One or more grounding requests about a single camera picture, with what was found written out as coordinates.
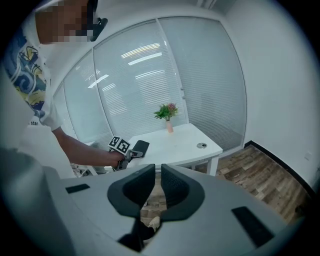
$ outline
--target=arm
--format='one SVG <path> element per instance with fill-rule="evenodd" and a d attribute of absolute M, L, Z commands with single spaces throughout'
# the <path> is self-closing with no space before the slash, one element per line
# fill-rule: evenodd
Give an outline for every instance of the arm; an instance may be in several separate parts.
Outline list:
<path fill-rule="evenodd" d="M 116 167 L 118 162 L 124 159 L 124 156 L 118 152 L 94 148 L 68 136 L 61 127 L 52 132 L 71 163 L 85 166 Z"/>

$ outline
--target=glass wall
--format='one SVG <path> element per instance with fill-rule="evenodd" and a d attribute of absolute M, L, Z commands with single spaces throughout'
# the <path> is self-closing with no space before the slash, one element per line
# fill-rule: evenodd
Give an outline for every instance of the glass wall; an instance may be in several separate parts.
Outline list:
<path fill-rule="evenodd" d="M 244 78 L 218 21 L 171 17 L 129 27 L 95 46 L 63 86 L 77 138 L 104 149 L 112 135 L 129 140 L 164 129 L 153 113 L 171 102 L 179 109 L 174 126 L 189 120 L 223 151 L 244 139 Z"/>

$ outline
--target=table leg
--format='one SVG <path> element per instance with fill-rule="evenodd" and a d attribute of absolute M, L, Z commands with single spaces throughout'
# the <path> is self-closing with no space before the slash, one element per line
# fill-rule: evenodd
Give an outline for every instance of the table leg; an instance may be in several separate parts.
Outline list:
<path fill-rule="evenodd" d="M 217 167 L 218 167 L 218 160 L 219 160 L 219 157 L 214 157 L 208 161 L 208 165 L 206 168 L 207 174 L 212 175 L 212 176 L 216 176 Z"/>

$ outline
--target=black pad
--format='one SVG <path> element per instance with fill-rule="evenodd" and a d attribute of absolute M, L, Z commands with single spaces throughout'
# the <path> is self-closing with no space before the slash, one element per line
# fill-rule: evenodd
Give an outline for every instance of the black pad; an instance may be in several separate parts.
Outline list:
<path fill-rule="evenodd" d="M 155 179 L 156 166 L 149 164 L 112 183 L 107 197 L 119 214 L 139 219 L 140 210 L 155 186 Z"/>
<path fill-rule="evenodd" d="M 68 192 L 68 194 L 72 194 L 72 193 L 86 190 L 89 188 L 90 187 L 87 184 L 80 184 L 80 185 L 66 187 L 65 190 Z"/>
<path fill-rule="evenodd" d="M 169 167 L 161 165 L 161 187 L 166 207 L 161 221 L 182 221 L 194 214 L 205 199 L 205 191 L 199 182 Z"/>
<path fill-rule="evenodd" d="M 149 142 L 138 140 L 132 150 L 142 152 L 142 158 L 143 158 L 147 152 L 149 145 L 150 145 Z"/>
<path fill-rule="evenodd" d="M 264 245 L 274 237 L 247 207 L 243 206 L 231 211 L 257 247 Z"/>

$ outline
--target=wooden floor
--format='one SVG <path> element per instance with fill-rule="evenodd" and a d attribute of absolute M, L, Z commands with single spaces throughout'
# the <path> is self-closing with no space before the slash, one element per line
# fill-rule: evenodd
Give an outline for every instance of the wooden floor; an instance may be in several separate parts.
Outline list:
<path fill-rule="evenodd" d="M 207 164 L 198 165 L 196 171 L 205 173 Z M 310 202 L 306 190 L 292 175 L 252 145 L 219 159 L 217 177 L 241 186 L 273 208 L 287 223 L 303 215 Z M 161 174 L 156 173 L 148 205 L 141 210 L 141 221 L 146 225 L 167 209 L 160 181 Z"/>

